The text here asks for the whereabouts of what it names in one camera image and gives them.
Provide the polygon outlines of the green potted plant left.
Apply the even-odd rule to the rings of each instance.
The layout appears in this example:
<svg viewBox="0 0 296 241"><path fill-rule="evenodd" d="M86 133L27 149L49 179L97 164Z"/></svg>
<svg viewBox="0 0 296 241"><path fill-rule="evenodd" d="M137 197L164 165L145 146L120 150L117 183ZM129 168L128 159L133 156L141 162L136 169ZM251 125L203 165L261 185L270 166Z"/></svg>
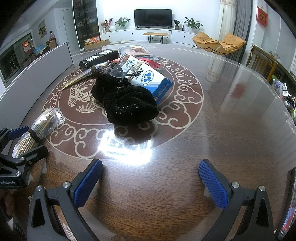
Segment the green potted plant left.
<svg viewBox="0 0 296 241"><path fill-rule="evenodd" d="M120 30L126 29L126 26L130 22L130 19L127 17L120 17L118 20L115 21L115 26L118 26Z"/></svg>

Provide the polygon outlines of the blue white paper box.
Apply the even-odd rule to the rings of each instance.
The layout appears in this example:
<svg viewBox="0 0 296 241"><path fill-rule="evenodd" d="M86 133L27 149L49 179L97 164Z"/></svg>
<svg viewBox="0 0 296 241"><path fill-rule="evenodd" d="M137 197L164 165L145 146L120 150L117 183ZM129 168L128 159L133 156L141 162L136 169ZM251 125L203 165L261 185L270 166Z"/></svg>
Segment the blue white paper box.
<svg viewBox="0 0 296 241"><path fill-rule="evenodd" d="M119 65L124 73L126 73L125 77L129 83L148 89L157 104L160 104L161 99L173 86L172 81L132 55L124 54Z"/></svg>

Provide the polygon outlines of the green potted plant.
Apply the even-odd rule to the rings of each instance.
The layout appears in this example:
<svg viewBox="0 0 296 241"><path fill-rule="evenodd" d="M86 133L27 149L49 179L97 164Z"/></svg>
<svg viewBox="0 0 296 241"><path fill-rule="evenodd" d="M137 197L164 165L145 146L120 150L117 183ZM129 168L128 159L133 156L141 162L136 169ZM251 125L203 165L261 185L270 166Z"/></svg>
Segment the green potted plant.
<svg viewBox="0 0 296 241"><path fill-rule="evenodd" d="M185 20L183 24L187 26L187 29L191 33L195 33L203 26L203 24L199 21L195 21L193 18L184 17Z"/></svg>
<svg viewBox="0 0 296 241"><path fill-rule="evenodd" d="M120 17L118 20L115 21L115 26L118 26L120 30L126 29L126 26L130 22L130 19L127 17Z"/></svg>

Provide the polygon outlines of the clear safety glasses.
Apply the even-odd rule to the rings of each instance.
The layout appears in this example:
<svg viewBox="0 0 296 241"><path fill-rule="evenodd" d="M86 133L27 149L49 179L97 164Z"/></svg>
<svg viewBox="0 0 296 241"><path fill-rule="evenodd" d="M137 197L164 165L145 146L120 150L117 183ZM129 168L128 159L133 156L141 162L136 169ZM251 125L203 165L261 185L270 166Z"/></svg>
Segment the clear safety glasses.
<svg viewBox="0 0 296 241"><path fill-rule="evenodd" d="M118 82L121 83L126 77L136 77L140 75L140 71L136 69L133 65L123 66L122 68L120 64L116 64L111 68L110 76L118 79Z"/></svg>

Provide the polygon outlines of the dark display cabinet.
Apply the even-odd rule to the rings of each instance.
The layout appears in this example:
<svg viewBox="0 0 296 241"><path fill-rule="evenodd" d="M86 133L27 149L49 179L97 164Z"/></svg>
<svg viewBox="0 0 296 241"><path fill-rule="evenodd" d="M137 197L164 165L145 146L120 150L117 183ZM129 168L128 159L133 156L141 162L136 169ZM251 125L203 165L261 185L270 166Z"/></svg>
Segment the dark display cabinet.
<svg viewBox="0 0 296 241"><path fill-rule="evenodd" d="M100 40L96 1L72 0L72 9L80 49L87 39L99 37Z"/></svg>

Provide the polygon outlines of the gold cosmetic tube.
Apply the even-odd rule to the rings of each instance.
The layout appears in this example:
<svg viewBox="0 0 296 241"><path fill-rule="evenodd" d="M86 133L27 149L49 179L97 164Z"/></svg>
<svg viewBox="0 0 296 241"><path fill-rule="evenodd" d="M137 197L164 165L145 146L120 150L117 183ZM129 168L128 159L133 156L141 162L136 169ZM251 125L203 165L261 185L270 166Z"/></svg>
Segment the gold cosmetic tube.
<svg viewBox="0 0 296 241"><path fill-rule="evenodd" d="M99 63L96 65L91 66L89 69L81 72L79 75L77 75L73 80L69 81L67 84L64 85L62 90L67 89L68 87L71 87L72 85L83 81L87 78L98 76L104 72L104 70L109 66L110 62L109 60Z"/></svg>

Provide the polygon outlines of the smartphone on table edge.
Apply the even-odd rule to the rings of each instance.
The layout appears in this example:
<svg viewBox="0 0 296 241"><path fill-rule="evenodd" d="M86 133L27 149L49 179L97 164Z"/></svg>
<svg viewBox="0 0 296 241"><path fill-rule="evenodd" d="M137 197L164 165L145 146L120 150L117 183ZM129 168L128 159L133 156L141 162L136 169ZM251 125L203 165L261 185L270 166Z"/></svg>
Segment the smartphone on table edge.
<svg viewBox="0 0 296 241"><path fill-rule="evenodd" d="M288 171L284 209L277 230L275 240L283 240L295 222L295 167Z"/></svg>

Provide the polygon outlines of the wooden chair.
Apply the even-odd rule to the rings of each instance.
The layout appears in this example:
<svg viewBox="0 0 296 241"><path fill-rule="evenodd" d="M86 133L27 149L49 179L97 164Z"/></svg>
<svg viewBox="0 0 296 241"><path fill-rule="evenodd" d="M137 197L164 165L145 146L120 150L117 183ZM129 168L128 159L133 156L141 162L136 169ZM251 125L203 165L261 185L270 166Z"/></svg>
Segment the wooden chair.
<svg viewBox="0 0 296 241"><path fill-rule="evenodd" d="M262 75L267 82L272 80L278 62L273 56L256 45L252 46L246 66Z"/></svg>

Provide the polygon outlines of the flower vase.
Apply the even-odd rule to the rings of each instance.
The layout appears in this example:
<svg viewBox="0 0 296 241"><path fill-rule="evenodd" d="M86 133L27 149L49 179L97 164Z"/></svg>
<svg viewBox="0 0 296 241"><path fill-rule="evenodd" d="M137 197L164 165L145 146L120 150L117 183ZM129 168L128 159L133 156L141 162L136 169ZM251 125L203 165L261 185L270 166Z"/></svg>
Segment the flower vase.
<svg viewBox="0 0 296 241"><path fill-rule="evenodd" d="M116 31L116 26L113 25L112 22L113 18L105 19L104 21L100 22L100 25L104 28L106 33Z"/></svg>

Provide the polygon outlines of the red wall hanging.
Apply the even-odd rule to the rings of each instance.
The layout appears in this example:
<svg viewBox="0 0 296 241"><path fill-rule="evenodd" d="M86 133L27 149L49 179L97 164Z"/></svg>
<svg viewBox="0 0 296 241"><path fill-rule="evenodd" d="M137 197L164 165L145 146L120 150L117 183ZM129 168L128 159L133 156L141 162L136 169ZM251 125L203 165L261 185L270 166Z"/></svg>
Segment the red wall hanging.
<svg viewBox="0 0 296 241"><path fill-rule="evenodd" d="M257 6L256 20L264 27L268 26L268 14L259 6Z"/></svg>

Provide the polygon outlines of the orange lounge chair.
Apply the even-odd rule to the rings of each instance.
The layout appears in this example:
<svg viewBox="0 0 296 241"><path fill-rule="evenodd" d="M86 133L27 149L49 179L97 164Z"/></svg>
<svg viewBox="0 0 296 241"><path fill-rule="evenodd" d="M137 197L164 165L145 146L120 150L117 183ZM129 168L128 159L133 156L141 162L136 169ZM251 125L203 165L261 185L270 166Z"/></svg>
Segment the orange lounge chair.
<svg viewBox="0 0 296 241"><path fill-rule="evenodd" d="M222 41L214 40L204 32L197 33L192 39L197 48L217 55L229 55L246 44L242 38L231 33L227 33Z"/></svg>

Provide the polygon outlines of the grey curtain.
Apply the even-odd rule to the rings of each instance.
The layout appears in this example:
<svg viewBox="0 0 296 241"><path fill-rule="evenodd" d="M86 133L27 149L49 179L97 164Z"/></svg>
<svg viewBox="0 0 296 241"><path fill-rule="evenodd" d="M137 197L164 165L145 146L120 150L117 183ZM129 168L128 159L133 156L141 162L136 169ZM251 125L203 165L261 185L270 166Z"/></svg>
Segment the grey curtain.
<svg viewBox="0 0 296 241"><path fill-rule="evenodd" d="M251 26L252 17L252 0L239 0L236 14L236 22L234 27L234 35L240 37L247 42ZM231 54L231 59L241 63L246 43L238 51Z"/></svg>

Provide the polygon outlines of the grey partition board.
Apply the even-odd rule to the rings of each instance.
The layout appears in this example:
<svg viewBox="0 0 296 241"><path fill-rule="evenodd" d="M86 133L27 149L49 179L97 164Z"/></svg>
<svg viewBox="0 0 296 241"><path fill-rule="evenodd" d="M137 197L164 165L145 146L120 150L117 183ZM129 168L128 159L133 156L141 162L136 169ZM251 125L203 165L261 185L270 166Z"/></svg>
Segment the grey partition board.
<svg viewBox="0 0 296 241"><path fill-rule="evenodd" d="M1 128L18 128L40 95L72 64L64 43L27 66L1 96Z"/></svg>

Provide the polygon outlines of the red packet bundle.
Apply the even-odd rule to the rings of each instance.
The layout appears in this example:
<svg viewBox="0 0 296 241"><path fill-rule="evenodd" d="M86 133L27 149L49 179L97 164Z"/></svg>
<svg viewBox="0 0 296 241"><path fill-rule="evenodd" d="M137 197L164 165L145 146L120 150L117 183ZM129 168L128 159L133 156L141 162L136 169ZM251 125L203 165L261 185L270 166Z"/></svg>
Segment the red packet bundle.
<svg viewBox="0 0 296 241"><path fill-rule="evenodd" d="M140 61L143 61L143 63L149 65L153 69L159 69L162 66L161 64L151 59L142 58L142 57L137 57L137 59Z"/></svg>

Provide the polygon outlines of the black fuzzy cloth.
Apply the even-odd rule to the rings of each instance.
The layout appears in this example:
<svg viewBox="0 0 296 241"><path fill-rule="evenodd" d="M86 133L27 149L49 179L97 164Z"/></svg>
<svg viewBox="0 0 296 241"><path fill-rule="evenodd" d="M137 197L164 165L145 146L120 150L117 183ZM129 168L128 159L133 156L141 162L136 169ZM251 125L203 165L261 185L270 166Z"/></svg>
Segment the black fuzzy cloth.
<svg viewBox="0 0 296 241"><path fill-rule="evenodd" d="M116 125L145 123L159 114L152 93L144 87L131 85L126 78L119 82L110 74L99 75L91 94L103 104L108 121Z"/></svg>

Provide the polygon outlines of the black rectangular box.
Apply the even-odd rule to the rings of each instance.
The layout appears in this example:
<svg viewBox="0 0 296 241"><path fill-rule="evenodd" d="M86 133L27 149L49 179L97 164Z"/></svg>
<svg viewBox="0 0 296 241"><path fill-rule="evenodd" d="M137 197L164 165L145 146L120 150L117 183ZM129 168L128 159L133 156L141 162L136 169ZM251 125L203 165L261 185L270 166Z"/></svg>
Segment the black rectangular box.
<svg viewBox="0 0 296 241"><path fill-rule="evenodd" d="M97 52L94 55L87 57L86 59L81 60L78 64L79 64L80 70L85 71L94 65L104 63L106 61L110 62L112 60L115 60L119 56L120 56L120 52L118 50L106 49L106 50Z"/></svg>

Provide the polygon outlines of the small potted plant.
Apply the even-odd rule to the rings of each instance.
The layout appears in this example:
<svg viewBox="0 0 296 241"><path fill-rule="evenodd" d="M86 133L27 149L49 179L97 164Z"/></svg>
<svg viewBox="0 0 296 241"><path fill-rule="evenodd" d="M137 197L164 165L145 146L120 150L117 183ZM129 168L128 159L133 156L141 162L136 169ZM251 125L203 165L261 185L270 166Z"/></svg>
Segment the small potted plant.
<svg viewBox="0 0 296 241"><path fill-rule="evenodd" d="M180 21L179 20L174 20L174 24L175 24L174 29L178 31L180 29Z"/></svg>

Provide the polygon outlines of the black television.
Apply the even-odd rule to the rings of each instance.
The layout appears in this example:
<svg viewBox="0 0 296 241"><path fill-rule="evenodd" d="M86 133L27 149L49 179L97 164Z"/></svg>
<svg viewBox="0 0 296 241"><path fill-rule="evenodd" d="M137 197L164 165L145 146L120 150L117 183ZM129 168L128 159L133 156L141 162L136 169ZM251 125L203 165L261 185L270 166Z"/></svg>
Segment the black television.
<svg viewBox="0 0 296 241"><path fill-rule="evenodd" d="M136 27L171 27L172 9L135 9L134 25Z"/></svg>

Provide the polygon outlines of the green potted plant right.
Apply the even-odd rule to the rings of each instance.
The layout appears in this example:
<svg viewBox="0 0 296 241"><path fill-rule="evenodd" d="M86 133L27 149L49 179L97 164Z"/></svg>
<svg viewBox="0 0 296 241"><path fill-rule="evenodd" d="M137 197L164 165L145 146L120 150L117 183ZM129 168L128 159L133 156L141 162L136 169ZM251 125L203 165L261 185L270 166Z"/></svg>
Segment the green potted plant right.
<svg viewBox="0 0 296 241"><path fill-rule="evenodd" d="M185 20L183 24L187 26L187 29L191 33L195 33L203 26L203 24L199 21L195 21L193 18L184 17Z"/></svg>

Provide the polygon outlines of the bagged phone case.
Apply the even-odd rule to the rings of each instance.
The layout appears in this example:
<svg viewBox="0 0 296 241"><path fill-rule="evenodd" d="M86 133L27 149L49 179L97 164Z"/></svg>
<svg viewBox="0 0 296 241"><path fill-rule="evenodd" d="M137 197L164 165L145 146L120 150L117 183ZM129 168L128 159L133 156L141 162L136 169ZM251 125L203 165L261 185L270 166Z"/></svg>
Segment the bagged phone case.
<svg viewBox="0 0 296 241"><path fill-rule="evenodd" d="M145 49L143 46L139 45L131 45L131 46L123 46L120 48L121 56L124 54L129 54L134 57L144 57L144 58L153 58L154 54L152 54L149 50Z"/></svg>

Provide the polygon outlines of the white tv cabinet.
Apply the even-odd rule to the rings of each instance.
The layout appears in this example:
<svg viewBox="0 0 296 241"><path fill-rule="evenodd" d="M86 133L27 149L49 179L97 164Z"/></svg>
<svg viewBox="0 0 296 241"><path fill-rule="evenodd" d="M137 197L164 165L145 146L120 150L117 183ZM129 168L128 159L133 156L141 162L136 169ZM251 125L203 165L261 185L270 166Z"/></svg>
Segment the white tv cabinet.
<svg viewBox="0 0 296 241"><path fill-rule="evenodd" d="M192 37L195 33L186 31L177 31L172 29L127 29L117 30L100 34L101 40L109 40L110 43L163 43L163 44L179 44L186 46L194 46Z"/></svg>

